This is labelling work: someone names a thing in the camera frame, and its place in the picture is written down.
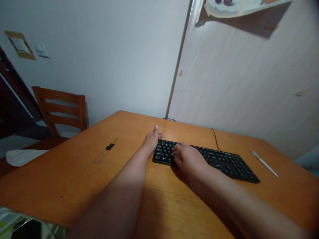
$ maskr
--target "chair backrest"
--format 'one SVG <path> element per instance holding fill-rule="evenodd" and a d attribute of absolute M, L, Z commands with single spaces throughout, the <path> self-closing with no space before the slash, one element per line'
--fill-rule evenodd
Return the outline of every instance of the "chair backrest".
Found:
<path fill-rule="evenodd" d="M 39 104 L 43 119 L 47 124 L 53 137 L 60 137 L 60 134 L 58 133 L 54 124 L 66 124 L 74 126 L 81 129 L 81 131 L 87 129 L 84 95 L 74 95 L 62 91 L 41 88 L 39 86 L 32 86 L 32 89 Z M 78 105 L 79 107 L 75 108 L 51 102 L 46 102 L 46 99 L 67 101 L 75 105 Z M 75 115 L 78 119 L 50 114 L 54 112 Z"/>

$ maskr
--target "black keyboard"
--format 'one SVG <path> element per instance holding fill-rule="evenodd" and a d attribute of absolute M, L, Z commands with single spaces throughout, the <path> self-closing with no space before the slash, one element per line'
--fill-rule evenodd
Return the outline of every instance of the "black keyboard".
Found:
<path fill-rule="evenodd" d="M 159 139 L 153 155 L 153 162 L 176 166 L 174 157 L 171 155 L 176 144 L 178 143 Z M 239 155 L 191 146 L 201 153 L 210 166 L 223 172 L 228 177 L 251 183 L 260 183 L 260 180 Z"/>

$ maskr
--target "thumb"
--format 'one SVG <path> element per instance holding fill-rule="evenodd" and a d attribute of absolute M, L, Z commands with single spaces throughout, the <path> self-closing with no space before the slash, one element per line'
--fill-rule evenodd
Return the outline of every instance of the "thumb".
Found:
<path fill-rule="evenodd" d="M 155 125 L 154 127 L 154 131 L 153 131 L 153 135 L 159 135 L 159 126 L 158 125 Z"/>

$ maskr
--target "forearm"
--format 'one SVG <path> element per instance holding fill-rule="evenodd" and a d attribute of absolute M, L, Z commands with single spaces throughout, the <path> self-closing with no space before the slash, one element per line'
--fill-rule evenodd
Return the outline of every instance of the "forearm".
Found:
<path fill-rule="evenodd" d="M 148 153 L 139 149 L 102 191 L 67 238 L 131 238 L 138 217 Z"/>
<path fill-rule="evenodd" d="M 214 168 L 198 181 L 222 202 L 246 238 L 305 238 L 309 235 L 280 211 Z"/>

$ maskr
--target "wooden chair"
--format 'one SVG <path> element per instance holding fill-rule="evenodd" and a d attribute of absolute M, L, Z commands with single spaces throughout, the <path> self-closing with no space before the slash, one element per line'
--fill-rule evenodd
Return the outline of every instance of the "wooden chair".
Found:
<path fill-rule="evenodd" d="M 41 114 L 45 123 L 48 126 L 53 137 L 60 137 L 54 124 L 66 124 L 81 129 L 81 131 L 87 129 L 86 122 L 86 107 L 85 107 L 85 96 L 74 95 L 62 91 L 49 90 L 41 88 L 39 86 L 32 86 L 34 95 L 40 107 Z M 58 105 L 45 100 L 61 100 L 71 102 L 78 105 L 78 108 Z M 60 112 L 76 116 L 78 119 L 69 117 L 52 115 L 50 113 Z"/>
<path fill-rule="evenodd" d="M 49 90 L 41 88 L 39 86 L 32 87 L 34 95 L 39 104 L 43 119 L 48 126 L 53 138 L 47 138 L 33 145 L 30 145 L 24 149 L 37 149 L 37 150 L 49 150 L 68 140 L 69 138 L 60 137 L 54 124 L 66 124 L 77 127 L 81 131 L 87 129 L 86 122 L 86 107 L 85 107 L 85 96 L 84 95 L 74 95 L 62 91 Z M 58 105 L 51 102 L 46 102 L 47 100 L 62 100 L 71 102 L 78 105 L 78 108 Z M 57 115 L 51 115 L 50 113 L 60 112 L 75 115 L 78 119 L 73 119 L 69 117 L 62 117 Z M 6 162 L 5 157 L 0 158 L 0 177 L 8 174 L 9 172 L 15 170 L 17 167 L 11 166 Z"/>

